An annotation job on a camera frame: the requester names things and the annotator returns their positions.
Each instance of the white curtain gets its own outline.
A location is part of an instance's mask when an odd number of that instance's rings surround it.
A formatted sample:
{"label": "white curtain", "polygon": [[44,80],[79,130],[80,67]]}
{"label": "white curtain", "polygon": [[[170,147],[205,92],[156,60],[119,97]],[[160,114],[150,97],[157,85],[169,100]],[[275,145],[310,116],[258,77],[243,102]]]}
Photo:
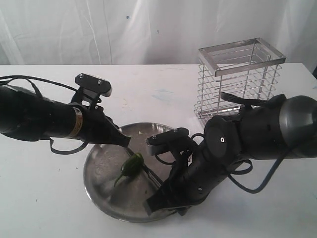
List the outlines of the white curtain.
{"label": "white curtain", "polygon": [[313,71],[317,0],[0,0],[0,64],[186,64],[262,37]]}

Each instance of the white tabletop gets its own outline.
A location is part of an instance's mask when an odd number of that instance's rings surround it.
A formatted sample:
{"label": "white tabletop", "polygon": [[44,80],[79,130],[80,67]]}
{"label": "white tabletop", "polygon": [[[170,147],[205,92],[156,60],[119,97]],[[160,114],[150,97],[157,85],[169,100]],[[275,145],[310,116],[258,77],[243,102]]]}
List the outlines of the white tabletop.
{"label": "white tabletop", "polygon": [[[111,82],[103,99],[106,115],[117,125],[158,122],[202,132],[193,106],[197,65],[0,66],[1,75],[24,74],[76,87],[74,77],[88,73]],[[277,92],[317,99],[317,80],[301,63],[286,63]],[[28,88],[21,81],[16,83]],[[36,82],[42,94],[68,103],[73,92]],[[59,139],[56,147],[79,142]],[[83,166],[92,145],[75,155],[55,155],[47,141],[22,142],[0,135],[0,237],[316,237],[317,159],[285,160],[268,186],[248,194],[229,179],[184,217],[133,224],[101,212],[86,195]],[[239,177],[257,186],[273,161],[254,161],[254,171]]]}

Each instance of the green pepper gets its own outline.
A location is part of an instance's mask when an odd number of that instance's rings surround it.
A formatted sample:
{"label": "green pepper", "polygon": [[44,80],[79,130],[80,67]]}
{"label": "green pepper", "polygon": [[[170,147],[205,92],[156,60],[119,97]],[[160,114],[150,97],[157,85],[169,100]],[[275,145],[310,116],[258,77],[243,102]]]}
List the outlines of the green pepper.
{"label": "green pepper", "polygon": [[120,176],[115,180],[114,186],[117,184],[120,178],[123,176],[135,176],[137,175],[140,170],[142,169],[144,160],[141,153],[135,153],[132,155],[129,159],[127,159],[121,166],[121,174]]}

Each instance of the wire basket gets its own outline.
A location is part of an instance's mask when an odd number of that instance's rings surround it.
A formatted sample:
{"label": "wire basket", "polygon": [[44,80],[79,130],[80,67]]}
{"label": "wire basket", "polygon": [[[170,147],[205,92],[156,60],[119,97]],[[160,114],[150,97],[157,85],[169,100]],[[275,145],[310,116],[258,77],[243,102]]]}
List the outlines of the wire basket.
{"label": "wire basket", "polygon": [[261,38],[199,49],[197,118],[205,125],[214,115],[239,111],[240,105],[222,100],[221,92],[247,99],[271,98],[285,59]]}

